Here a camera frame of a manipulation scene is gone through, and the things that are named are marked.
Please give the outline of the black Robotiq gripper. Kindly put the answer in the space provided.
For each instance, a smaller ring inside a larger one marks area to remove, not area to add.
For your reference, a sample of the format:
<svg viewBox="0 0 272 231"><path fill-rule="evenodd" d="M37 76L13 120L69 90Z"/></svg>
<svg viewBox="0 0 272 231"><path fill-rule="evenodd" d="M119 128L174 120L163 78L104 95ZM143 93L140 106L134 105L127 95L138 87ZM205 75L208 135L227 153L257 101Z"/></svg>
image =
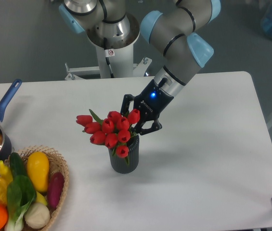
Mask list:
<svg viewBox="0 0 272 231"><path fill-rule="evenodd" d="M137 96L125 94L121 106L120 113L127 117L130 113L130 103L134 101L133 108L140 111L140 121L131 128L131 136L146 135L162 129L162 125L158 118L160 113L174 99L173 96L164 92L162 87L166 84L166 80L162 79L160 83L151 80L144 90ZM143 128L147 121L152 121L149 128Z"/></svg>

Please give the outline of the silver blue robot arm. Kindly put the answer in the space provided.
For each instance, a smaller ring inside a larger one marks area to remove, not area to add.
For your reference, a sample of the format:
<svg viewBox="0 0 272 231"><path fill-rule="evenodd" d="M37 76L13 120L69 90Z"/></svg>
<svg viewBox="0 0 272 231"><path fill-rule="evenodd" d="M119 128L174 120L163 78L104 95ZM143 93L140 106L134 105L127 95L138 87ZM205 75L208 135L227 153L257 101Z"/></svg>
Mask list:
<svg viewBox="0 0 272 231"><path fill-rule="evenodd" d="M130 105L140 111L140 121L132 129L140 135L162 128L160 113L214 53L196 30L219 15L220 1L177 0L175 5L172 13L152 11L140 23L127 13L123 0L65 0L59 6L69 28L77 34L85 32L96 47L103 78L132 75L133 44L139 36L166 59L139 95L123 98L123 115Z"/></svg>

